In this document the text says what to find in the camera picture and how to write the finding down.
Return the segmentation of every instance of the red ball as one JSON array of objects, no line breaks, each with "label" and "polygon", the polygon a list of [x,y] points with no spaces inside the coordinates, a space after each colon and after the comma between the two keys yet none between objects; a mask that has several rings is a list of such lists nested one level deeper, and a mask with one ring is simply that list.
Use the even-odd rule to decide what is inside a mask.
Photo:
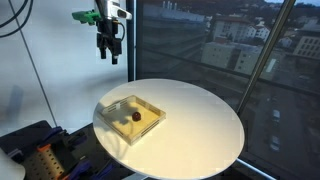
[{"label": "red ball", "polygon": [[132,120],[134,121],[140,121],[141,120],[141,114],[139,112],[134,112],[132,114]]}]

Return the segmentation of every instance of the wooden tray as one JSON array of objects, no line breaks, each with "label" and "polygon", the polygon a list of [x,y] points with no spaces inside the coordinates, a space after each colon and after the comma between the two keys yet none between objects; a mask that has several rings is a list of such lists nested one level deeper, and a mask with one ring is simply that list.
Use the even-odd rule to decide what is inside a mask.
[{"label": "wooden tray", "polygon": [[[134,112],[141,114],[141,120],[133,121],[132,114]],[[101,120],[129,145],[138,142],[166,118],[164,111],[134,95],[107,106],[99,113],[102,116]]]}]

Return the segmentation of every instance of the table top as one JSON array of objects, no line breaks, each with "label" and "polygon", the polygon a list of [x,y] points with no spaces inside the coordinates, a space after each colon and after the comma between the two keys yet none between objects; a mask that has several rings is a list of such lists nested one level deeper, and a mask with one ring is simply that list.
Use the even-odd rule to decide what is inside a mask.
[{"label": "table top", "polygon": [[[130,146],[97,117],[97,110],[136,95],[166,112],[166,119]],[[227,169],[244,145],[244,130],[231,107],[211,92],[174,80],[145,79],[103,96],[93,127],[110,155],[137,173],[157,179],[203,179]]]}]

